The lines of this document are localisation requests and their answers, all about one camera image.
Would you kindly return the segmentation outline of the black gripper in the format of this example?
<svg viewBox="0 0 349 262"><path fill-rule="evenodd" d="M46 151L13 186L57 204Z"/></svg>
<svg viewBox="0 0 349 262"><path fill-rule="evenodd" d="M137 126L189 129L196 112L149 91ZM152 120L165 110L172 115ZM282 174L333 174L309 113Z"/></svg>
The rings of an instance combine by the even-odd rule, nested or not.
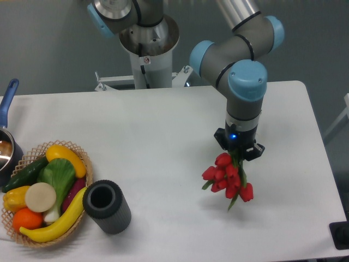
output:
<svg viewBox="0 0 349 262"><path fill-rule="evenodd" d="M243 160L254 160L262 156L265 147L256 142L258 121L228 121L225 128L218 128L214 137L223 150L238 150Z"/></svg>

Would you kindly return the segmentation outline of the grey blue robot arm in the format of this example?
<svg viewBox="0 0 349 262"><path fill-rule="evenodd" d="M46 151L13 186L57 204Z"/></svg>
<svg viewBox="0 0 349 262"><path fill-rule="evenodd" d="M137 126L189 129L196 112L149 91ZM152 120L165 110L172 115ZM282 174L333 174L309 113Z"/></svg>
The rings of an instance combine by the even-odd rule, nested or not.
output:
<svg viewBox="0 0 349 262"><path fill-rule="evenodd" d="M215 132L221 148L243 160L263 154L255 136L267 89L267 71L258 61L281 45L282 23L263 16L254 1L218 1L232 37L198 43L189 65L227 100L225 127ZM137 89L172 87L172 51L179 41L175 20L163 1L91 1L88 13L100 33L117 35L128 52Z"/></svg>

